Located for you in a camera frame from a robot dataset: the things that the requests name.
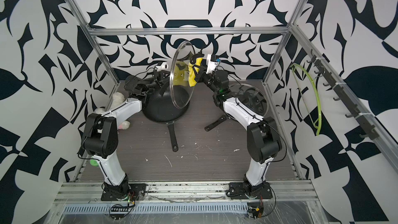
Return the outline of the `yellow cleaning cloth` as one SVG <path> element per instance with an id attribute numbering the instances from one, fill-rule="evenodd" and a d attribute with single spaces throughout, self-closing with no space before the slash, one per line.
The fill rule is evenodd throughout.
<path id="1" fill-rule="evenodd" d="M 196 75 L 199 74 L 199 66 L 201 66 L 203 58 L 197 58 L 195 64 L 191 64 L 189 60 L 176 61 L 173 71 L 173 85 L 194 87 L 197 84 Z"/>

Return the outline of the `glass pot lid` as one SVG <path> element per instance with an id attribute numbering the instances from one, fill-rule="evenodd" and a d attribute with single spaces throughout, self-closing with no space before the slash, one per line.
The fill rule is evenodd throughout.
<path id="1" fill-rule="evenodd" d="M 182 109 L 188 105 L 194 87 L 189 85 L 190 59 L 195 55 L 195 49 L 189 41 L 183 41 L 173 57 L 170 73 L 170 94 L 176 108 Z"/>
<path id="2" fill-rule="evenodd" d="M 247 83 L 232 83 L 229 86 L 231 94 L 242 106 L 256 114 L 256 119 L 263 120 L 268 113 L 268 102 L 264 93 L 257 87 Z"/>

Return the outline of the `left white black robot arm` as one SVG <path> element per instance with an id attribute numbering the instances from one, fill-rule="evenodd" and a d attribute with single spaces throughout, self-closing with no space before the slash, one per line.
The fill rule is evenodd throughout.
<path id="1" fill-rule="evenodd" d="M 129 188 L 127 174 L 117 157 L 118 130 L 120 125 L 131 116 L 143 111 L 149 97 L 156 89 L 169 85 L 170 72 L 153 72 L 153 76 L 140 79 L 129 76 L 124 81 L 124 90 L 128 97 L 110 110 L 101 114 L 90 114 L 86 121 L 81 140 L 81 149 L 96 161 L 104 176 L 105 187 L 126 194 Z"/>

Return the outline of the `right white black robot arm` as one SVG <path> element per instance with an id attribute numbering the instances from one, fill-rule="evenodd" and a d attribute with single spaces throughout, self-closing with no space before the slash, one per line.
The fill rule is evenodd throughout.
<path id="1" fill-rule="evenodd" d="M 263 92 L 250 84 L 230 84 L 224 70 L 212 74 L 203 72 L 196 82 L 204 83 L 214 93 L 216 106 L 245 128 L 251 156 L 245 179 L 251 187 L 264 183 L 270 164 L 276 162 L 283 148 L 283 141 L 275 120 L 267 117 L 268 104 Z"/>

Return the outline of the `right black frying pan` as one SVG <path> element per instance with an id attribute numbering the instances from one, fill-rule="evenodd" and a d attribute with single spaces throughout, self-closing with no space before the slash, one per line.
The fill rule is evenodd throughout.
<path id="1" fill-rule="evenodd" d="M 258 123 L 263 120 L 256 119 L 256 114 L 252 111 L 247 111 L 245 106 L 240 104 L 240 101 L 234 97 L 230 92 L 230 98 L 216 98 L 219 100 L 219 107 L 223 110 L 224 114 L 215 122 L 205 127 L 206 131 L 214 129 L 228 119 L 232 119 L 240 123 L 245 129 L 252 123 Z"/>

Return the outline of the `black frying pan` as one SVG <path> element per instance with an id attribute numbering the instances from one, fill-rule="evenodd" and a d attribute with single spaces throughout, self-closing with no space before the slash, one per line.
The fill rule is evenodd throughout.
<path id="1" fill-rule="evenodd" d="M 230 92 L 230 98 L 216 98 L 219 100 L 219 107 L 223 110 L 224 114 L 215 122 L 205 127 L 206 131 L 214 129 L 228 119 L 232 119 L 240 123 L 245 129 L 252 123 L 258 123 L 263 120 L 256 119 L 256 114 L 252 111 L 247 111 L 245 106 L 240 104 L 240 101 L 234 97 Z"/>
<path id="2" fill-rule="evenodd" d="M 183 108 L 177 108 L 171 96 L 170 86 L 153 89 L 147 96 L 145 106 L 142 110 L 143 114 L 153 122 L 167 125 L 170 133 L 172 150 L 173 152 L 177 152 L 178 143 L 174 122 L 187 112 L 190 103 L 188 102 Z"/>

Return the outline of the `left black frying pan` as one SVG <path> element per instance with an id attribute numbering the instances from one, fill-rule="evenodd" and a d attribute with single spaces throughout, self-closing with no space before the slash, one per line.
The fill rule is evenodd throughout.
<path id="1" fill-rule="evenodd" d="M 143 114 L 153 122 L 167 125 L 170 133 L 172 150 L 173 152 L 177 152 L 178 143 L 174 122 L 187 112 L 190 103 L 188 102 L 183 108 L 177 108 L 171 96 L 170 86 L 153 89 L 147 96 L 145 106 L 142 110 Z"/>

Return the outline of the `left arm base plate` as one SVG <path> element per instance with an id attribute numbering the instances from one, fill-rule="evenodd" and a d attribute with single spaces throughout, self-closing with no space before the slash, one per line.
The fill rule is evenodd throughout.
<path id="1" fill-rule="evenodd" d="M 146 193 L 146 184 L 124 184 L 112 186 L 107 183 L 102 184 L 101 201 L 124 201 L 137 200 Z"/>

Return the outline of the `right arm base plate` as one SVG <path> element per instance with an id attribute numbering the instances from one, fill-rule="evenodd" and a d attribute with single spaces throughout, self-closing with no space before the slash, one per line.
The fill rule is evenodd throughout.
<path id="1" fill-rule="evenodd" d="M 273 192 L 270 184 L 267 182 L 261 183 L 257 186 L 252 186 L 249 182 L 243 183 L 229 183 L 229 188 L 226 191 L 226 196 L 231 199 L 272 199 Z"/>

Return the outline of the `black wall hook rack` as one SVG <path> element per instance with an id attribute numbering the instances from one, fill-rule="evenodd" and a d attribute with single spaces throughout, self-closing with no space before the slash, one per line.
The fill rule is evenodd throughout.
<path id="1" fill-rule="evenodd" d="M 379 138 L 380 134 L 377 131 L 377 126 L 374 120 L 372 120 L 374 115 L 369 110 L 366 110 L 359 98 L 338 75 L 327 59 L 323 56 L 319 56 L 311 49 L 311 59 L 308 63 L 312 63 L 318 69 L 316 74 L 326 80 L 326 83 L 323 85 L 335 92 L 336 97 L 334 100 L 341 101 L 348 109 L 349 113 L 346 114 L 345 117 L 355 119 L 362 128 L 364 134 L 361 134 L 360 137 L 362 139 L 369 138 L 371 140 Z"/>

